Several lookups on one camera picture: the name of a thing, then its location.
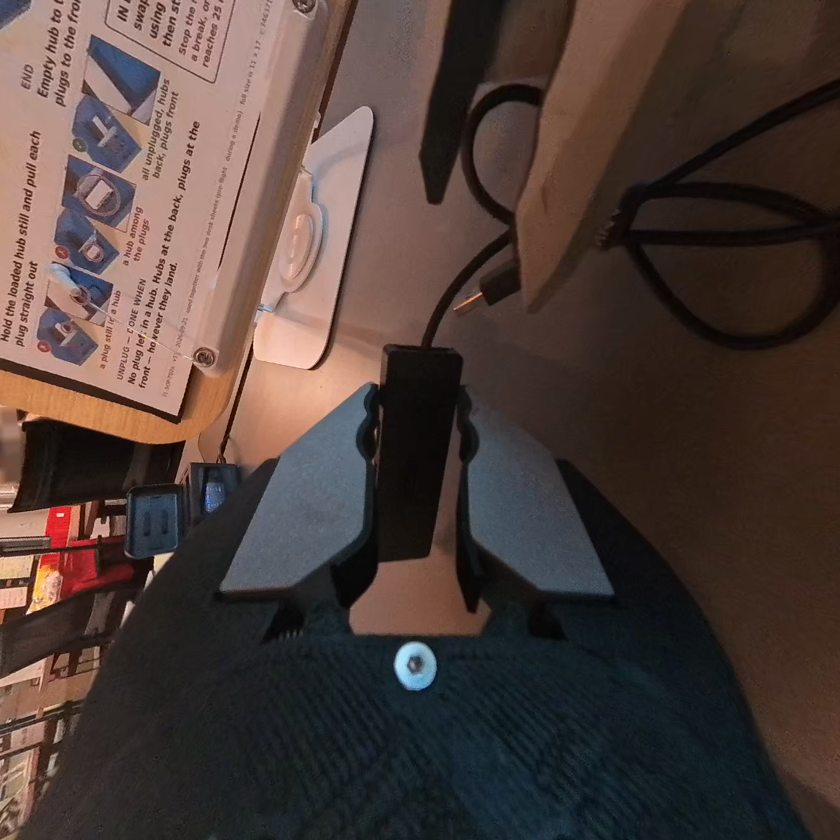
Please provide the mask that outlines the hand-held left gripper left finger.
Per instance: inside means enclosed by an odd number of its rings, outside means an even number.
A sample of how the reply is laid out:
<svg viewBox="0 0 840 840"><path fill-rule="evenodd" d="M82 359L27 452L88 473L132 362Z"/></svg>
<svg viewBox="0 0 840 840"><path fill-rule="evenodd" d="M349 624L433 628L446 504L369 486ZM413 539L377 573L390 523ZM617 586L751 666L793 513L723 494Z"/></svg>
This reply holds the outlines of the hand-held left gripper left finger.
<svg viewBox="0 0 840 840"><path fill-rule="evenodd" d="M348 610L373 582L379 388L364 384L278 458L219 595Z"/></svg>

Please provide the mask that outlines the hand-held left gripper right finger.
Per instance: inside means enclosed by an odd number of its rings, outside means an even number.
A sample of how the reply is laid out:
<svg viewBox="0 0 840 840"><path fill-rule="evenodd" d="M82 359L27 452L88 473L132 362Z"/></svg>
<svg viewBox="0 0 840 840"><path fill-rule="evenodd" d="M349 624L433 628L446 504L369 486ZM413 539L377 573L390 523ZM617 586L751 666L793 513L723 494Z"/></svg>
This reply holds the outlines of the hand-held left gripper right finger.
<svg viewBox="0 0 840 840"><path fill-rule="evenodd" d="M615 592L550 450L458 394L457 580L465 607L609 602Z"/></svg>

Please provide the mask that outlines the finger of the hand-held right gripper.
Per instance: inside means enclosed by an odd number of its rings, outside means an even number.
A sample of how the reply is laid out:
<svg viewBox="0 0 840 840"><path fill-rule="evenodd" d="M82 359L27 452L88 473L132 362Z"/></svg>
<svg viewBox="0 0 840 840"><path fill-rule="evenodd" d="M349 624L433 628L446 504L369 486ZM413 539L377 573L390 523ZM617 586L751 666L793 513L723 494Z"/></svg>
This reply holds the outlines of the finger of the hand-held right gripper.
<svg viewBox="0 0 840 840"><path fill-rule="evenodd" d="M635 122L674 98L718 37L717 2L572 5L514 217L527 312L544 308L593 246Z"/></svg>
<svg viewBox="0 0 840 840"><path fill-rule="evenodd" d="M549 80L563 55L574 7L574 1L450 3L419 147L430 204L444 200L478 89Z"/></svg>

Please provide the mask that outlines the instruction sheet on wooden stand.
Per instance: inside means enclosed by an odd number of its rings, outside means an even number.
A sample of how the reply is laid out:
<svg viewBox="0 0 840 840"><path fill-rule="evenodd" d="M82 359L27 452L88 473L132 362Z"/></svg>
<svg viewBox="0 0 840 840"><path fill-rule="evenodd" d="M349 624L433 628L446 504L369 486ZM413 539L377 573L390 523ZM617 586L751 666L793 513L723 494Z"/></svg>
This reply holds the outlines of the instruction sheet on wooden stand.
<svg viewBox="0 0 840 840"><path fill-rule="evenodd" d="M343 31L354 6L354 2L345 3L346 15L320 104L328 87L330 73L338 65ZM239 362L245 355L246 344ZM142 443L175 442L198 434L220 416L233 391L237 369L238 366L220 377L207 377L195 368L186 387L182 414L175 420L142 412L138 407L109 402L89 393L74 392L66 387L38 381L28 374L20 375L3 369L2 404Z"/></svg>

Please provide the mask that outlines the small black display device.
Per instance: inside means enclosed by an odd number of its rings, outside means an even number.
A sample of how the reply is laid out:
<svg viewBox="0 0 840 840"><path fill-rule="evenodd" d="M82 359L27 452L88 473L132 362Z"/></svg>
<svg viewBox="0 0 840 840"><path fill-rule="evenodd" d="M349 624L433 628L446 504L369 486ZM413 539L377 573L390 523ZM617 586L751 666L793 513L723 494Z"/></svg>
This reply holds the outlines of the small black display device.
<svg viewBox="0 0 840 840"><path fill-rule="evenodd" d="M192 463L181 483L137 486L126 498L123 552L132 560L173 553L223 506L242 480L238 465Z"/></svg>

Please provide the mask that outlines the white stand base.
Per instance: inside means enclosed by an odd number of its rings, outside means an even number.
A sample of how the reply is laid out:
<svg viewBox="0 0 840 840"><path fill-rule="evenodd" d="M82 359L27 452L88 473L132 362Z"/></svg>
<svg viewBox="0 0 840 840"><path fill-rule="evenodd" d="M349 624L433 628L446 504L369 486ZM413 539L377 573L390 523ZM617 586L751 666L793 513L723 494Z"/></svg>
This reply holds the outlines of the white stand base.
<svg viewBox="0 0 840 840"><path fill-rule="evenodd" d="M374 127L361 106L303 158L255 317L259 362L309 371L328 350Z"/></svg>

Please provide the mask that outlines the red box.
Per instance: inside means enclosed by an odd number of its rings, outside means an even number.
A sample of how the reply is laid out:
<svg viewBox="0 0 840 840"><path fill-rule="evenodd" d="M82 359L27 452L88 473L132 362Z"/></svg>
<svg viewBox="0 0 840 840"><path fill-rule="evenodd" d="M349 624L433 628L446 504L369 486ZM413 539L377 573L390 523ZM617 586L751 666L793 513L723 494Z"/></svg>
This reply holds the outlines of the red box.
<svg viewBox="0 0 840 840"><path fill-rule="evenodd" d="M117 517L114 525L94 521L91 533L84 537L81 529L86 524L85 516L82 506L49 509L45 535L53 552L41 557L39 569L49 573L49 583L57 584L60 601L105 585L129 582L134 576L133 562L123 550L121 518Z"/></svg>

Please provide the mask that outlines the black office chair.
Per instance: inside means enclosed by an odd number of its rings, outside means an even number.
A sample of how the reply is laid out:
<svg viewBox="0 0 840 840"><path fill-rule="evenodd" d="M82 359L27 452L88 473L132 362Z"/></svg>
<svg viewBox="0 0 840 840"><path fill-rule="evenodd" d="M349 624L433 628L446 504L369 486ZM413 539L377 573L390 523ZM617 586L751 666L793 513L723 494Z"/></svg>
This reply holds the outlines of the black office chair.
<svg viewBox="0 0 840 840"><path fill-rule="evenodd" d="M24 462L11 513L126 497L175 480L185 442L142 444L39 418L23 423Z"/></svg>

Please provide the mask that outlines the white sheet holder bar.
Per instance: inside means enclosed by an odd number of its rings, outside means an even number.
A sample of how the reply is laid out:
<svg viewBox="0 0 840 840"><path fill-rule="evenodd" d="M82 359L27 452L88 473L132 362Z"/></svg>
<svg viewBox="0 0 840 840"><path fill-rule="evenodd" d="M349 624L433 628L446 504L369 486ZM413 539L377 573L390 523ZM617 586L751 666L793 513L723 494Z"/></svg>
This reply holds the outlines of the white sheet holder bar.
<svg viewBox="0 0 840 840"><path fill-rule="evenodd" d="M257 122L245 132L244 172L192 362L207 377L238 366L333 65L345 2L278 2L279 28L257 73Z"/></svg>

